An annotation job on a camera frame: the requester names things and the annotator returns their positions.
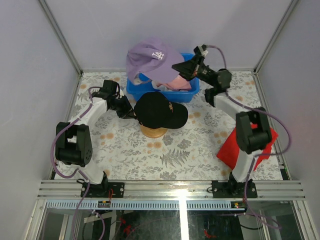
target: black baseball cap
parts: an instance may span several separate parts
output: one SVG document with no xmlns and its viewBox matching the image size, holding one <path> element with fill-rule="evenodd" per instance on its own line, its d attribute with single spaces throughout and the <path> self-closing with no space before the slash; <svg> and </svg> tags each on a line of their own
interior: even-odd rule
<svg viewBox="0 0 320 240">
<path fill-rule="evenodd" d="M 139 123 L 150 129 L 179 129 L 188 120 L 188 110 L 182 104 L 170 102 L 161 92 L 147 92 L 134 107 Z"/>
</svg>

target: blue plastic basket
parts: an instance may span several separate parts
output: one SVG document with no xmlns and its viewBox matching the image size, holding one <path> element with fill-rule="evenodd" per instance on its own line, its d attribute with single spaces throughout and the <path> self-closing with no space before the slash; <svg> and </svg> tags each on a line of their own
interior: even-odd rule
<svg viewBox="0 0 320 240">
<path fill-rule="evenodd" d="M 182 53 L 181 55 L 183 56 L 185 61 L 190 60 L 194 56 L 194 54 L 192 53 Z M 143 75 L 142 73 L 139 74 L 139 78 L 142 81 L 149 80 L 149 78 Z M 171 102 L 189 103 L 192 100 L 193 96 L 199 92 L 199 89 L 200 89 L 199 79 L 198 78 L 192 79 L 190 81 L 190 85 L 191 85 L 190 91 L 161 91 L 161 93 L 165 95 L 165 97 Z M 128 79 L 126 83 L 126 92 L 128 94 L 133 95 L 136 101 L 138 101 L 143 94 L 149 93 L 149 92 L 156 92 L 156 91 L 159 91 L 159 90 L 154 89 L 152 87 L 151 82 L 140 84 L 140 85 L 133 85 Z"/>
</svg>

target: purple baseball cap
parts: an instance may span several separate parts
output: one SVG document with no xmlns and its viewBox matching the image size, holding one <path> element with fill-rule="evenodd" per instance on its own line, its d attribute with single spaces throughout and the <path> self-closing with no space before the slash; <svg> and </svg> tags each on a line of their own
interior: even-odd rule
<svg viewBox="0 0 320 240">
<path fill-rule="evenodd" d="M 178 51 L 163 43 L 161 39 L 150 37 L 128 51 L 125 69 L 132 83 L 138 74 L 142 73 L 151 80 L 167 84 L 179 75 L 172 65 L 182 62 L 184 57 Z"/>
</svg>

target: fern print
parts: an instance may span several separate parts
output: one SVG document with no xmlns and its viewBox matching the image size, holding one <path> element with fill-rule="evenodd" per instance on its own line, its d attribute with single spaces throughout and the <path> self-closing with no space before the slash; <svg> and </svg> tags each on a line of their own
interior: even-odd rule
<svg viewBox="0 0 320 240">
<path fill-rule="evenodd" d="M 171 165 L 172 167 L 176 167 L 175 164 L 178 164 L 182 167 L 182 164 L 187 161 L 187 158 L 189 157 L 190 152 L 189 151 L 183 151 L 183 150 L 177 150 L 174 149 L 167 154 L 163 154 L 163 156 L 160 157 L 162 165 L 165 164 L 165 167 L 168 167 L 168 164 Z"/>
</svg>

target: red wire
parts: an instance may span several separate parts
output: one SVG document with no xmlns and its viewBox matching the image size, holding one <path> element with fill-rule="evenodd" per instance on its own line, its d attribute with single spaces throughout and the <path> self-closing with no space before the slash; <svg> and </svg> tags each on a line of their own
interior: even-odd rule
<svg viewBox="0 0 320 240">
<path fill-rule="evenodd" d="M 216 235 L 210 235 L 207 230 L 204 230 L 204 235 L 207 239 L 216 239 L 217 236 Z"/>
<path fill-rule="evenodd" d="M 138 226 L 136 226 L 134 229 L 132 229 L 132 231 L 126 236 L 126 240 L 129 239 L 129 237 L 131 236 L 132 233 L 134 233 L 136 231 L 136 229 L 144 226 L 144 225 L 148 225 L 150 223 L 153 223 L 153 222 L 156 222 L 156 221 L 160 221 L 160 220 L 164 220 L 164 219 L 172 219 L 172 218 L 177 218 L 177 216 L 169 216 L 169 217 L 163 217 L 163 218 L 158 218 L 158 219 L 155 219 L 155 220 L 151 220 L 151 221 L 146 221 Z"/>
<path fill-rule="evenodd" d="M 110 202 L 110 205 L 111 205 L 111 199 L 112 199 L 113 194 L 114 194 L 114 190 L 111 188 L 109 190 L 109 202 Z"/>
</svg>

